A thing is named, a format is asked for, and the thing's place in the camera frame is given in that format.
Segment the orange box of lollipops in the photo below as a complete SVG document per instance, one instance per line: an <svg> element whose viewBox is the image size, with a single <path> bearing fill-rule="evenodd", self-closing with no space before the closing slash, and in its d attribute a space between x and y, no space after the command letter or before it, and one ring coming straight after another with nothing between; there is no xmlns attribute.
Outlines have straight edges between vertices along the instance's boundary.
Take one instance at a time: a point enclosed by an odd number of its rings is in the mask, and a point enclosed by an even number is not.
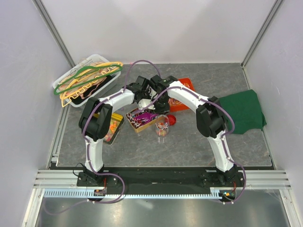
<svg viewBox="0 0 303 227"><path fill-rule="evenodd" d="M180 81L187 88L195 91L195 88L190 78L181 78L178 79L178 81ZM173 98L169 99L169 105L170 105L170 112L177 112L177 111L183 111L189 109L186 105Z"/></svg>

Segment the clear plastic jar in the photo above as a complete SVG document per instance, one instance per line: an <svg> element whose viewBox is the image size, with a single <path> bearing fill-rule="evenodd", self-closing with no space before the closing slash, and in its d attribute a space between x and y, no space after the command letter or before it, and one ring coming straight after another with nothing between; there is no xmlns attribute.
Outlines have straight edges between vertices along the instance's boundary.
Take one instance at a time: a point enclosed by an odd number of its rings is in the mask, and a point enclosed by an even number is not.
<svg viewBox="0 0 303 227"><path fill-rule="evenodd" d="M155 131L158 136L158 143L164 141L169 133L169 119L167 115L158 115L155 119Z"/></svg>

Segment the red jar lid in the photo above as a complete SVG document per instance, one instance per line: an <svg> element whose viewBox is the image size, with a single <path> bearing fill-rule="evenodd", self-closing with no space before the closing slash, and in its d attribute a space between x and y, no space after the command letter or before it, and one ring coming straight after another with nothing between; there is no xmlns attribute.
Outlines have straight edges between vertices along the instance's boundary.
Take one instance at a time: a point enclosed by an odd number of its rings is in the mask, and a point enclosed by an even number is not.
<svg viewBox="0 0 303 227"><path fill-rule="evenodd" d="M168 117L168 119L169 119L169 125L170 125L170 126L176 124L177 119L176 119L176 117L175 117L174 115L168 114L167 117Z"/></svg>

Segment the purple plastic scoop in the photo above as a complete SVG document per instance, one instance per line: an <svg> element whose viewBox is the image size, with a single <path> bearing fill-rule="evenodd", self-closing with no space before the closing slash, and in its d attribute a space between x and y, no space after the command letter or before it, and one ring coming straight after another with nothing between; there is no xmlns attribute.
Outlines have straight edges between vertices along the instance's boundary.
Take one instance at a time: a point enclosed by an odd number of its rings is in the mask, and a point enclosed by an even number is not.
<svg viewBox="0 0 303 227"><path fill-rule="evenodd" d="M134 122L141 123L141 124L147 123L147 122L153 121L157 116L158 116L158 114L145 112L141 115L136 116L134 118Z"/></svg>

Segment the gold tin lollipops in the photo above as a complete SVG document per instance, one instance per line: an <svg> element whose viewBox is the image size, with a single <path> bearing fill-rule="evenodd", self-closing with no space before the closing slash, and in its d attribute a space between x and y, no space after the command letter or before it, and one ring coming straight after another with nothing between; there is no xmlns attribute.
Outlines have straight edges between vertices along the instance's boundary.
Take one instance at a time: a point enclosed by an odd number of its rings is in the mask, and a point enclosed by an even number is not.
<svg viewBox="0 0 303 227"><path fill-rule="evenodd" d="M137 108L126 113L125 116L136 133L139 133L155 124L156 118L159 115L149 111L134 114L135 111L137 111Z"/></svg>

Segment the gold square tin star candies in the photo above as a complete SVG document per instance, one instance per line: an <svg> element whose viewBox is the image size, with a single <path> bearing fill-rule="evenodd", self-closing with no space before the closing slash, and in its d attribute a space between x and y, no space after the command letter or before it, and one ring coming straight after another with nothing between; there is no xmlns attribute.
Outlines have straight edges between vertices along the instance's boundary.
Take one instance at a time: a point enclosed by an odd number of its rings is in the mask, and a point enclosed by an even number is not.
<svg viewBox="0 0 303 227"><path fill-rule="evenodd" d="M124 123L124 117L117 113L112 113L108 133L104 137L104 143L111 145Z"/></svg>

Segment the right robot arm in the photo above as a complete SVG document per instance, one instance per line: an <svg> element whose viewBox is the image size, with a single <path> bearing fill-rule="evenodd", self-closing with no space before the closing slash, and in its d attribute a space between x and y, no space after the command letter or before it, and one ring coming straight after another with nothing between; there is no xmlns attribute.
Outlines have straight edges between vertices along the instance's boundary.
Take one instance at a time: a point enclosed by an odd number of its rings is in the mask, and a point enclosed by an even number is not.
<svg viewBox="0 0 303 227"><path fill-rule="evenodd" d="M196 127L208 139L215 157L218 183L222 186L232 183L236 167L225 142L226 112L221 108L219 99L202 96L172 76L161 79L156 75L151 78L150 86L160 96L161 101L174 98L196 114Z"/></svg>

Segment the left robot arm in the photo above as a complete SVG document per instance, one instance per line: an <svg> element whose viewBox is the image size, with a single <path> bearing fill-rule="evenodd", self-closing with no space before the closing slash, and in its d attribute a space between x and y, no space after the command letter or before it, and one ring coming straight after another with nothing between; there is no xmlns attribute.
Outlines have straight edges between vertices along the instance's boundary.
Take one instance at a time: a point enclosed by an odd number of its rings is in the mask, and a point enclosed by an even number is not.
<svg viewBox="0 0 303 227"><path fill-rule="evenodd" d="M109 131L112 113L126 105L138 103L141 99L149 99L150 93L150 81L139 76L134 83L108 97L88 99L79 127L86 144L85 167L90 171L87 180L93 186L99 186L104 181L104 175L100 172L104 167L102 146Z"/></svg>

